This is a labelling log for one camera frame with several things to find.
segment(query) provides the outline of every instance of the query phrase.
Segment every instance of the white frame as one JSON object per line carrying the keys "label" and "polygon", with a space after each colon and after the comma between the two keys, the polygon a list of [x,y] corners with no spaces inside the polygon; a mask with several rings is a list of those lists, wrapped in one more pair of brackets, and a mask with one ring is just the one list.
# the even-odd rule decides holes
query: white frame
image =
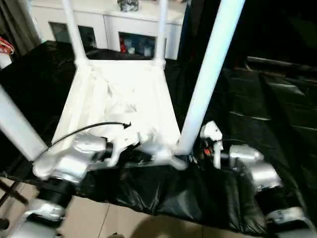
{"label": "white frame", "polygon": [[[222,68],[222,64],[231,43],[232,36],[239,20],[244,2],[245,0],[221,0],[176,152],[179,152],[181,154],[188,154],[192,149],[193,143],[199,133],[200,126],[205,116],[207,106],[212,96],[220,70]],[[71,129],[78,128],[79,120],[81,119],[80,117],[86,117],[84,119],[87,119],[87,115],[82,115],[83,113],[87,113],[82,111],[83,108],[87,106],[83,105],[86,99],[92,102],[100,102],[100,100],[98,100],[98,97],[103,95],[102,91],[100,91],[100,89],[103,90],[103,88],[98,87],[98,81],[101,80],[102,82],[102,77],[98,78],[95,82],[91,82],[87,78],[93,70],[93,62],[92,64],[90,64],[89,60],[85,56],[70,0],[63,0],[63,5],[67,16],[68,28],[70,29],[70,38],[76,56],[75,62],[77,64],[77,71],[66,100],[62,117],[54,135],[55,138],[58,138],[60,135],[66,134]],[[164,8],[165,5],[166,3],[161,3],[161,8]],[[158,39],[161,40],[163,39],[162,36],[165,35],[165,28],[162,27],[165,22],[165,16],[164,14],[161,14],[159,21],[160,37],[158,37]],[[98,64],[107,63],[107,60],[101,61],[102,62],[98,62]],[[172,105],[168,93],[167,84],[163,81],[165,78],[163,72],[163,64],[161,64],[162,62],[163,59],[160,59],[158,57],[156,57],[154,61],[136,61],[132,68],[140,66],[140,69],[143,70],[153,70],[153,75],[158,77],[153,81],[153,89],[154,92],[157,93],[157,96],[159,96],[159,101],[157,101],[156,105],[151,106],[156,106],[158,108],[158,112],[164,113],[165,110],[167,114],[163,115],[161,113],[161,117],[169,118],[173,123],[176,123],[174,111],[165,109],[166,105],[168,105],[168,107],[170,108],[172,108]],[[89,85],[94,88],[93,91],[91,91],[93,92],[93,94],[87,91],[86,86]],[[34,131],[34,129],[29,125],[28,121],[26,121],[24,116],[15,107],[11,99],[4,92],[2,92],[2,94],[0,95],[0,106],[3,110],[3,115],[2,117],[0,117],[1,130],[13,142],[14,145],[22,153],[24,153],[27,159],[31,161],[34,160],[35,155],[37,154],[36,152],[41,151],[41,148],[45,148],[46,146],[44,145],[38,134]],[[94,105],[94,108],[96,109],[95,111],[94,108],[89,110],[92,112],[96,112],[98,110],[98,107],[100,107],[98,104],[92,105]]]}
{"label": "white frame", "polygon": [[[55,37],[49,22],[67,24],[66,15],[62,9],[33,6],[32,13],[36,19],[42,38],[45,40],[55,41]],[[108,49],[103,15],[88,12],[74,12],[74,15],[79,26],[93,28],[97,48]]]}

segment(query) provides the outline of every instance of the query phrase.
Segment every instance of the curtain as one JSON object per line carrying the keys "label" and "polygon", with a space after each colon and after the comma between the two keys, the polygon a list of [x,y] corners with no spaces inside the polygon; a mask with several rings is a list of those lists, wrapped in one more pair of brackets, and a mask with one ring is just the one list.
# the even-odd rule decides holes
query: curtain
{"label": "curtain", "polygon": [[41,43],[29,14],[28,0],[0,0],[0,35],[20,57]]}

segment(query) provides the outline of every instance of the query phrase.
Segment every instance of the white shelf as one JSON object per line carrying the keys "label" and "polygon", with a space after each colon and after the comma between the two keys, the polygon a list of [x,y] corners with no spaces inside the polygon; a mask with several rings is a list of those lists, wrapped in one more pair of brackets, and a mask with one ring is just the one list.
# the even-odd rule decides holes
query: white shelf
{"label": "white shelf", "polygon": [[[159,20],[159,1],[140,0],[136,12],[121,12],[117,0],[72,0],[75,11],[98,13],[146,21]],[[32,0],[32,6],[62,9],[61,0]],[[182,25],[186,3],[170,0],[168,3],[167,23]]]}

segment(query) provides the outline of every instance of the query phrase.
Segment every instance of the white cabinet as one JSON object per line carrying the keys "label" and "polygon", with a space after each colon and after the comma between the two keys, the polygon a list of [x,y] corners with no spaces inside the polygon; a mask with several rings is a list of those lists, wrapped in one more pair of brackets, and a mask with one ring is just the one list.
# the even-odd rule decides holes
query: white cabinet
{"label": "white cabinet", "polygon": [[[70,42],[66,27],[66,16],[62,9],[32,7],[40,35],[44,40]],[[104,16],[90,12],[75,12],[84,45],[107,49]]]}
{"label": "white cabinet", "polygon": [[[109,32],[108,36],[108,48],[115,51],[120,51],[120,34],[130,33],[133,35],[149,36],[154,38],[158,36],[158,23],[154,21],[117,17],[117,16],[105,16],[106,31]],[[180,36],[182,32],[181,25],[167,24],[166,25],[166,48],[165,58],[177,59]]]}
{"label": "white cabinet", "polygon": [[[121,12],[117,0],[73,0],[73,8],[84,45],[120,51],[120,36],[136,54],[153,56],[158,35],[159,1],[140,0],[137,12]],[[66,17],[61,0],[32,0],[32,13],[43,40],[68,42]],[[167,59],[177,59],[185,3],[170,0],[166,20]]]}

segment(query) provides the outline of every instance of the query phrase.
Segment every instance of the red object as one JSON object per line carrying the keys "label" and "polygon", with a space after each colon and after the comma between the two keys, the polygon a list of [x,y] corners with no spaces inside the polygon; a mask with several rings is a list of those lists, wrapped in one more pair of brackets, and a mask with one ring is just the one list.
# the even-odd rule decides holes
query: red object
{"label": "red object", "polygon": [[120,51],[121,52],[127,52],[127,47],[124,45],[124,40],[122,37],[120,37]]}
{"label": "red object", "polygon": [[0,37],[0,53],[11,55],[14,53],[14,47],[4,38]]}

